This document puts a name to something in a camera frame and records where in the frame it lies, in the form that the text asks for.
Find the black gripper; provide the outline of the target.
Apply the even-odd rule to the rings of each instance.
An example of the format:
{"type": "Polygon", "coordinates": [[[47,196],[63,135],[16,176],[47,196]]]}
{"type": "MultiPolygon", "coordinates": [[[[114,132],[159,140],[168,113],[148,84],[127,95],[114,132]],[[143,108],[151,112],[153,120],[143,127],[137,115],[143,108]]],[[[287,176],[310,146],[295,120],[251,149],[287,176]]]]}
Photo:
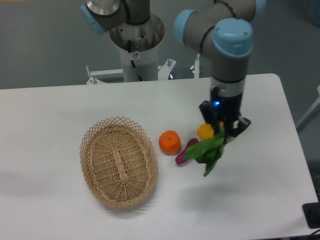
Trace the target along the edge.
{"type": "Polygon", "coordinates": [[[215,133],[220,132],[220,122],[229,128],[228,135],[236,138],[244,132],[251,121],[241,116],[240,108],[243,93],[235,96],[222,96],[222,90],[214,86],[210,90],[210,101],[204,100],[199,109],[206,124],[209,124],[215,133]]]}

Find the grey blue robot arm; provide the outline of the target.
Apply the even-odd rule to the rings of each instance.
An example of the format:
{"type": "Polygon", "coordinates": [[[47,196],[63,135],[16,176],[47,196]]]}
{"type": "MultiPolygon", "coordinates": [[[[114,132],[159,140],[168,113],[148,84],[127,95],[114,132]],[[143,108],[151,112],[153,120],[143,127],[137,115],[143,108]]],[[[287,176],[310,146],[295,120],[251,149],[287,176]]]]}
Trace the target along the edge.
{"type": "MultiPolygon", "coordinates": [[[[211,62],[210,99],[199,108],[205,122],[225,138],[238,136],[251,123],[240,112],[253,49],[250,22],[266,5],[264,0],[216,0],[204,12],[185,9],[174,20],[175,38],[211,62]]],[[[80,10],[93,31],[109,33],[124,54],[125,81],[158,79],[154,49],[162,42],[165,27],[148,0],[89,0],[80,10]]]]}

